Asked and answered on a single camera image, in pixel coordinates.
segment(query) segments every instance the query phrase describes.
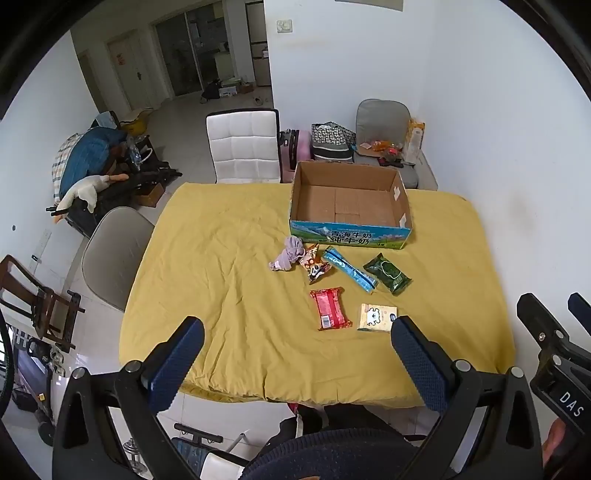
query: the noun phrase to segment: red package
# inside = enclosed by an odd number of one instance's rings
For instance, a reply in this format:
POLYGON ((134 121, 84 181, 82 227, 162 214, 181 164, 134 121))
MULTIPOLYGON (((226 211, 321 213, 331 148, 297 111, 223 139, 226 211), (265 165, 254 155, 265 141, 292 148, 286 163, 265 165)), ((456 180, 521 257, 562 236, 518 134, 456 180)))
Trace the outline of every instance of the red package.
POLYGON ((347 328, 353 326, 343 315, 339 304, 340 287, 325 288, 324 290, 312 290, 310 296, 316 302, 320 314, 320 328, 318 330, 330 330, 333 328, 347 328))

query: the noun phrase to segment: yellow tablecloth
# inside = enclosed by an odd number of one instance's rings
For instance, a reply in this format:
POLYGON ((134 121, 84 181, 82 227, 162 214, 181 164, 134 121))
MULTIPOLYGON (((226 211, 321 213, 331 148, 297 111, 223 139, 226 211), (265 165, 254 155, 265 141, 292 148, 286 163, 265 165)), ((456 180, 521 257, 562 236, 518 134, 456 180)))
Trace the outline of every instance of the yellow tablecloth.
MULTIPOLYGON (((181 390, 217 401, 387 407, 422 404, 389 334, 356 330, 362 303, 393 305, 452 359, 505 372, 514 361, 506 305, 478 216, 459 196, 410 190, 414 231, 382 252, 413 282, 365 293, 333 269, 313 286, 268 263, 289 235, 290 185, 184 184, 154 229, 124 314, 119 359, 144 359, 187 315, 206 341, 181 390), (319 332, 309 291, 343 287, 354 328, 319 332)), ((360 268, 380 250, 338 247, 360 268)))

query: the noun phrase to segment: blue blanket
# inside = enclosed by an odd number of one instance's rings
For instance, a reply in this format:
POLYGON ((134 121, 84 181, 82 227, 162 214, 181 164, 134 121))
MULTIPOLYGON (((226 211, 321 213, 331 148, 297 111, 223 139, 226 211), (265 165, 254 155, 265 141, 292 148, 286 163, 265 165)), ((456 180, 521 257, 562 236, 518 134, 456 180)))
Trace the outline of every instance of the blue blanket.
POLYGON ((74 148, 61 178, 60 198, 78 180, 88 175, 100 175, 112 147, 121 143, 127 133, 112 128, 94 127, 88 130, 74 148))

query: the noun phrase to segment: light switch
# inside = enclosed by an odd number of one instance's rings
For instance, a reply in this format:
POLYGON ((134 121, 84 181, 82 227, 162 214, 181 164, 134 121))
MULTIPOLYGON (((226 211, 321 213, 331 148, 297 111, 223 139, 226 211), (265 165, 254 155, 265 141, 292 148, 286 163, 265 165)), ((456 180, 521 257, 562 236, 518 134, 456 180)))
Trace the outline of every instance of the light switch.
POLYGON ((277 33, 293 32, 291 20, 277 20, 277 33))

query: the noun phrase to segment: green snack bag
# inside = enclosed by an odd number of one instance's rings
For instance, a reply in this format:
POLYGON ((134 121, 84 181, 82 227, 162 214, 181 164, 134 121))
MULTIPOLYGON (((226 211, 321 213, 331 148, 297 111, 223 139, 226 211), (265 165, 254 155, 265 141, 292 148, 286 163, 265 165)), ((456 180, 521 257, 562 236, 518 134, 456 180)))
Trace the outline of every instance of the green snack bag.
POLYGON ((372 261, 363 266, 366 272, 373 273, 380 282, 388 287, 392 295, 398 295, 406 286, 412 282, 412 278, 408 278, 404 273, 397 269, 394 264, 384 258, 380 253, 372 261))

